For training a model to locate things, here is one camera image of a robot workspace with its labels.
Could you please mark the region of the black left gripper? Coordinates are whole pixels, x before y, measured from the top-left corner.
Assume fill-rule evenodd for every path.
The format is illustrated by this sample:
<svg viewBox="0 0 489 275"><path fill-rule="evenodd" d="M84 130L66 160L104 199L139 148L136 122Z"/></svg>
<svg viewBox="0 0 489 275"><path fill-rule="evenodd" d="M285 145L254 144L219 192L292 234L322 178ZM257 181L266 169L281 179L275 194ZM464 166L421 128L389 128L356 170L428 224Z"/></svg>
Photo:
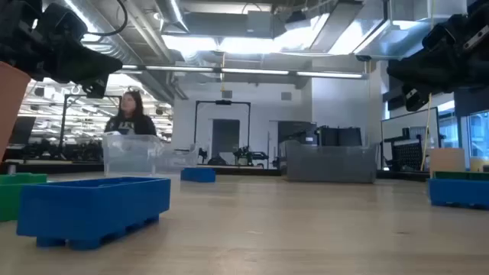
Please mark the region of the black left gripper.
<svg viewBox="0 0 489 275"><path fill-rule="evenodd" d="M89 98L103 98L108 76L123 63L83 46L82 39L36 31L45 9L42 0L0 0L0 61L32 79L75 83Z"/></svg>

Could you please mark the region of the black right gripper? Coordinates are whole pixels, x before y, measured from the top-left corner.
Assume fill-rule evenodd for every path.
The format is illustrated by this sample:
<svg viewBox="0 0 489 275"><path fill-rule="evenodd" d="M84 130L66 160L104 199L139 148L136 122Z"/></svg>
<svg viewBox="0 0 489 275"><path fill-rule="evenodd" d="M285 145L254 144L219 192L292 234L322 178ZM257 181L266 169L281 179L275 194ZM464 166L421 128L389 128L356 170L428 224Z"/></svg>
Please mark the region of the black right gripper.
<svg viewBox="0 0 489 275"><path fill-rule="evenodd" d="M489 86L489 0L475 0L467 13L438 24L454 27L457 42L424 47L414 55L392 61L387 73L403 82L406 110L414 112L437 93Z"/></svg>

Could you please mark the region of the plain wooden block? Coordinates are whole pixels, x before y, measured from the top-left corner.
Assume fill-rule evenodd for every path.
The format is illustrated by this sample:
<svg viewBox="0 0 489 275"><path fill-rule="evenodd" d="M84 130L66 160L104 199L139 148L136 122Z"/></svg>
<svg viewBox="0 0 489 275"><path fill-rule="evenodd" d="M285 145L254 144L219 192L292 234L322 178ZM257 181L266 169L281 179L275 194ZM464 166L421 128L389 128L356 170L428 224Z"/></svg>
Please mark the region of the plain wooden block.
<svg viewBox="0 0 489 275"><path fill-rule="evenodd" d="M435 148L430 153L430 173L464 172L465 151L461 148Z"/></svg>

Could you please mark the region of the green toy building block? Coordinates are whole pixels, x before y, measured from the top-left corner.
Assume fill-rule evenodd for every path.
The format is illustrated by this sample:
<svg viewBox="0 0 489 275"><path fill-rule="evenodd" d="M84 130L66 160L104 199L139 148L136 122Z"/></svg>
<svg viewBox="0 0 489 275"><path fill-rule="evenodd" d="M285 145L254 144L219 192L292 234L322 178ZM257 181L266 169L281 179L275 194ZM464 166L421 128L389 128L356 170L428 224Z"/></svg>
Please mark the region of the green toy building block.
<svg viewBox="0 0 489 275"><path fill-rule="evenodd" d="M47 174L42 173L0 175L0 222L18 219L20 194L23 186L46 182Z"/></svg>
<svg viewBox="0 0 489 275"><path fill-rule="evenodd" d="M489 181L489 173L479 172L448 172L437 171L433 174L434 179L441 180L476 180L476 181Z"/></svg>

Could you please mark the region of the blue toy building block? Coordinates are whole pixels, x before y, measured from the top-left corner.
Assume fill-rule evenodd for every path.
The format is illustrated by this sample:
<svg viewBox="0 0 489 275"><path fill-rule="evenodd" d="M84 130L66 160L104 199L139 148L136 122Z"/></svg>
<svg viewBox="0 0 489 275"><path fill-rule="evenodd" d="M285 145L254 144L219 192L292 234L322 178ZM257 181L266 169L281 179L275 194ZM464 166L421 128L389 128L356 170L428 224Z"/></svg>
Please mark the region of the blue toy building block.
<svg viewBox="0 0 489 275"><path fill-rule="evenodd" d="M212 168L205 167L188 167L180 172L182 181L191 181L198 183L214 183L215 171Z"/></svg>
<svg viewBox="0 0 489 275"><path fill-rule="evenodd" d="M170 191L167 178L129 176L24 186L16 233L38 247L96 249L157 222Z"/></svg>
<svg viewBox="0 0 489 275"><path fill-rule="evenodd" d="M432 205L489 210L488 181L431 179L428 193Z"/></svg>

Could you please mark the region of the person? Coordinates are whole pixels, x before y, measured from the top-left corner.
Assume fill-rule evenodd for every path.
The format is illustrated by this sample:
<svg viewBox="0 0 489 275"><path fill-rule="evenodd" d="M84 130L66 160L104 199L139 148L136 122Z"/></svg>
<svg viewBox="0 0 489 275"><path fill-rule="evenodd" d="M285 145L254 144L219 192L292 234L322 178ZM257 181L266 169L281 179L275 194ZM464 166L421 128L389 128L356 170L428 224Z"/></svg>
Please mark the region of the person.
<svg viewBox="0 0 489 275"><path fill-rule="evenodd" d="M104 132L118 132L122 135L157 135L153 121L144 114L144 106L139 91L124 93L117 115L107 121Z"/></svg>

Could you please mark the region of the black pegboard cart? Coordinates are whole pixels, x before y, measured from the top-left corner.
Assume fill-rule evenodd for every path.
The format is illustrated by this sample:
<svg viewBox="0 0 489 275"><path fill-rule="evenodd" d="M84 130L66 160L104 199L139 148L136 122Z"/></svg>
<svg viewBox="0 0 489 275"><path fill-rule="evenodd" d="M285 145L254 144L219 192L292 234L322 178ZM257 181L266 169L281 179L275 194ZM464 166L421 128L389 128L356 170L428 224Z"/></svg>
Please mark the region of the black pegboard cart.
<svg viewBox="0 0 489 275"><path fill-rule="evenodd" d="M423 136L411 128L403 128L400 136L383 140L390 148L390 158L384 157L387 168L394 172L422 171Z"/></svg>

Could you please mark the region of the clear plastic container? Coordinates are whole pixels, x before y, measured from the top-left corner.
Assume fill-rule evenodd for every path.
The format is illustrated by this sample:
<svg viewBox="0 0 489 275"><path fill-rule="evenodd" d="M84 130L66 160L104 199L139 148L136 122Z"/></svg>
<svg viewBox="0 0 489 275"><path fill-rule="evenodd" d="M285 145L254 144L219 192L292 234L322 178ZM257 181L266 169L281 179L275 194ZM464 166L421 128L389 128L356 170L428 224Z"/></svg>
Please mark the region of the clear plastic container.
<svg viewBox="0 0 489 275"><path fill-rule="evenodd" d="M199 146L176 147L153 135L111 133L102 138L106 176L163 176L198 163Z"/></svg>

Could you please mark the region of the black storage crates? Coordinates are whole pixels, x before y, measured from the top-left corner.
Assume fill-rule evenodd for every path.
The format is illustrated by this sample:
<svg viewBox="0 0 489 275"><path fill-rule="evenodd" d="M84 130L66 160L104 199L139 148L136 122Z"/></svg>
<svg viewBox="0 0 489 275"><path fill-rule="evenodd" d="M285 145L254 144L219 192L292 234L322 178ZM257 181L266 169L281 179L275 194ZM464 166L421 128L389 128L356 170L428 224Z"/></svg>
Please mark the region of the black storage crates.
<svg viewBox="0 0 489 275"><path fill-rule="evenodd" d="M355 147L362 145L360 128L330 128L321 126L316 129L317 144L327 147Z"/></svg>

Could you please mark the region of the grey plastic bin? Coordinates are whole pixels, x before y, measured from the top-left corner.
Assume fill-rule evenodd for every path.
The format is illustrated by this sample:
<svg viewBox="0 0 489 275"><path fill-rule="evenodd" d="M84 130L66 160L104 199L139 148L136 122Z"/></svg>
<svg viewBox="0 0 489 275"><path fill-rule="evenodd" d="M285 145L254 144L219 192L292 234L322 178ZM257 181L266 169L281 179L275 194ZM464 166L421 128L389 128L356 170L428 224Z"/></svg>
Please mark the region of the grey plastic bin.
<svg viewBox="0 0 489 275"><path fill-rule="evenodd" d="M320 147L284 141L280 145L280 170L291 181L373 183L377 151L377 145Z"/></svg>

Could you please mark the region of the dark grey door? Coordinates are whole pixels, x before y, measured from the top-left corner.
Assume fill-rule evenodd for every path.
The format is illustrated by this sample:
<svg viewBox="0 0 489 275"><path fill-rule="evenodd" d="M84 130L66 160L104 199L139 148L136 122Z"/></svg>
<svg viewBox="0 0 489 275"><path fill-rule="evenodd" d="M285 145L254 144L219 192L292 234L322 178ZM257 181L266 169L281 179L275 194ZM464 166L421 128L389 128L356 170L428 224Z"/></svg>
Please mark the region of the dark grey door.
<svg viewBox="0 0 489 275"><path fill-rule="evenodd" d="M212 122L212 157L209 165L235 165L234 152L239 148L240 121L214 119Z"/></svg>

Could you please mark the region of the long linear ceiling light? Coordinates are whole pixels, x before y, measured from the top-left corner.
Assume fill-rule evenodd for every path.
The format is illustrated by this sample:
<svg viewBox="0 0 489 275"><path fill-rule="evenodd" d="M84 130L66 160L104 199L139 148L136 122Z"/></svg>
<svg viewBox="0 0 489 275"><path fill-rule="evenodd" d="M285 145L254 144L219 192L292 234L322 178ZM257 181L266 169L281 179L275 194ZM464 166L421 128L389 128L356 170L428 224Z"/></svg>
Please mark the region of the long linear ceiling light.
<svg viewBox="0 0 489 275"><path fill-rule="evenodd" d="M296 70L265 70L228 67L194 67L194 66L161 66L161 65L123 65L121 71L164 71L178 73L218 73L218 74L250 74L267 76L292 76L309 78L332 78L332 79L366 79L365 73L340 73L340 72L316 72Z"/></svg>

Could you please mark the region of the round silver ventilation duct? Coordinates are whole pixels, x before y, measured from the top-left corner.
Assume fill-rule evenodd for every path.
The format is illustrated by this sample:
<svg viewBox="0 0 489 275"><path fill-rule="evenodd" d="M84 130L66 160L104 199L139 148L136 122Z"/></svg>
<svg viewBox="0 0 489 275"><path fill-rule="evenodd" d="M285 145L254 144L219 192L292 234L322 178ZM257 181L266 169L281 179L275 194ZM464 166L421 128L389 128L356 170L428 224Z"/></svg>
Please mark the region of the round silver ventilation duct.
<svg viewBox="0 0 489 275"><path fill-rule="evenodd" d="M89 32L108 33L126 23L124 30L110 37L85 36L85 45L93 50L116 57L125 65L175 64L152 18L154 0L43 0L43 7L51 3L74 11Z"/></svg>

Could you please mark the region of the black metal stand frame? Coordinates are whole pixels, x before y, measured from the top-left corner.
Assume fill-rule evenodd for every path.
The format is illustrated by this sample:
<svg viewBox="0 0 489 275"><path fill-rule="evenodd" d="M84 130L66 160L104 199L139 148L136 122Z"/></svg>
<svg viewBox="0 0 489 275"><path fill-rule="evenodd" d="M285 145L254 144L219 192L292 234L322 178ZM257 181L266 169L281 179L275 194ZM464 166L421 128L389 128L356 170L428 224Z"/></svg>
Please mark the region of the black metal stand frame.
<svg viewBox="0 0 489 275"><path fill-rule="evenodd" d="M242 151L250 145L251 103L233 102L226 99L196 102L193 141L199 146L199 155L204 164L208 164L212 157L212 122L214 119L240 121L239 148L234 152L236 164L227 165L236 166Z"/></svg>

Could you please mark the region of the black aluminium table frame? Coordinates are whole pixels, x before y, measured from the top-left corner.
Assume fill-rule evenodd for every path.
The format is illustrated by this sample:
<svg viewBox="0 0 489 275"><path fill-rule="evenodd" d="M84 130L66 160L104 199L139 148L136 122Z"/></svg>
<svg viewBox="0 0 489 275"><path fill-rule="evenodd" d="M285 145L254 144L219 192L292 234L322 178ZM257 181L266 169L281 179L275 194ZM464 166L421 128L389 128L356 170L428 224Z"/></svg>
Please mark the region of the black aluminium table frame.
<svg viewBox="0 0 489 275"><path fill-rule="evenodd" d="M46 173L46 174L65 174L65 173L95 173L103 172L104 167L100 163L42 163L42 164L19 164L19 163L0 163L0 174L6 174L8 168L14 166L19 173ZM217 175L233 176L281 176L279 170L264 170L251 168L231 168L216 167L214 171ZM429 178L427 172L392 172L377 171L377 178L383 180L409 180L424 182Z"/></svg>

